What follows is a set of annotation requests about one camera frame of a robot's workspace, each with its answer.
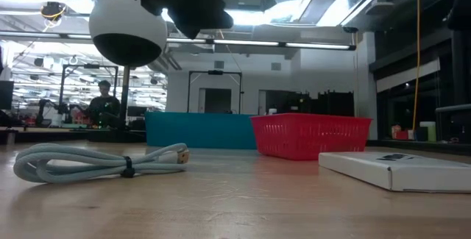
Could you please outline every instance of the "cable tie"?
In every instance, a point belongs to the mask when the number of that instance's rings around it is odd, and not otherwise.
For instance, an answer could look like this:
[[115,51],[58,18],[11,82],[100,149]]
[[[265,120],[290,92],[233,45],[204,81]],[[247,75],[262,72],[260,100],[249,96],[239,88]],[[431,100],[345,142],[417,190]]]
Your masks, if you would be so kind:
[[133,178],[135,169],[132,167],[132,160],[127,156],[123,156],[123,158],[126,160],[126,169],[124,169],[123,173],[121,173],[121,176],[124,178]]

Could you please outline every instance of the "doorway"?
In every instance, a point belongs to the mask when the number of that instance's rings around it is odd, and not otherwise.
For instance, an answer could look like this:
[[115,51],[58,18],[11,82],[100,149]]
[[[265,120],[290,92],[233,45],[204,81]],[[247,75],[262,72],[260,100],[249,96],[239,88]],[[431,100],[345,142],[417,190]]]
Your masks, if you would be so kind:
[[199,111],[201,113],[227,113],[231,111],[231,89],[202,88],[199,93]]

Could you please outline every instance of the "monitor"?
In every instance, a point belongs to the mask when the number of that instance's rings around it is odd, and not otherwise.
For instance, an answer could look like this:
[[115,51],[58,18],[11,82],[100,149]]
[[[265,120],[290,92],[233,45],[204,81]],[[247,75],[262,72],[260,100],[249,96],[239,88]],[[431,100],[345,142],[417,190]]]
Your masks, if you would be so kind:
[[14,82],[0,81],[0,110],[11,110]]
[[127,116],[128,117],[144,117],[146,111],[147,111],[147,107],[129,106],[127,107]]

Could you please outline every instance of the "wooden table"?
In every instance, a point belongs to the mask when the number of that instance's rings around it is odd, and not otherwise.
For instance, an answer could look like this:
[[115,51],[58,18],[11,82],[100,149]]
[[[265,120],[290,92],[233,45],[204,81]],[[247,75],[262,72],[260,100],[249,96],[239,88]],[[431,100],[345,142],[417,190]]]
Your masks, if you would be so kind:
[[[120,155],[146,151],[139,144],[72,144]],[[389,192],[316,162],[193,149],[185,173],[36,185],[14,175],[17,151],[0,150],[1,238],[471,236],[471,195]]]
[[[6,130],[6,127],[1,127],[0,130]],[[23,127],[13,127],[12,129],[17,130],[20,133],[23,132],[70,132],[70,129],[64,128],[40,128],[40,127],[27,127],[24,131]]]

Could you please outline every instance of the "usb cable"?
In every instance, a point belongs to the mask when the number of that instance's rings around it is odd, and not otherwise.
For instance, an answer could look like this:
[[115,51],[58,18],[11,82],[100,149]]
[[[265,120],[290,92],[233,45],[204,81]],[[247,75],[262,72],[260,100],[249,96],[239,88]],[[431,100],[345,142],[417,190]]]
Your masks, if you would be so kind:
[[[168,174],[185,170],[190,151],[184,143],[153,151],[142,157],[122,157],[99,151],[42,143],[20,151],[13,171],[21,179],[36,183],[68,183],[115,174],[132,167],[136,174]],[[65,160],[88,165],[49,165]]]

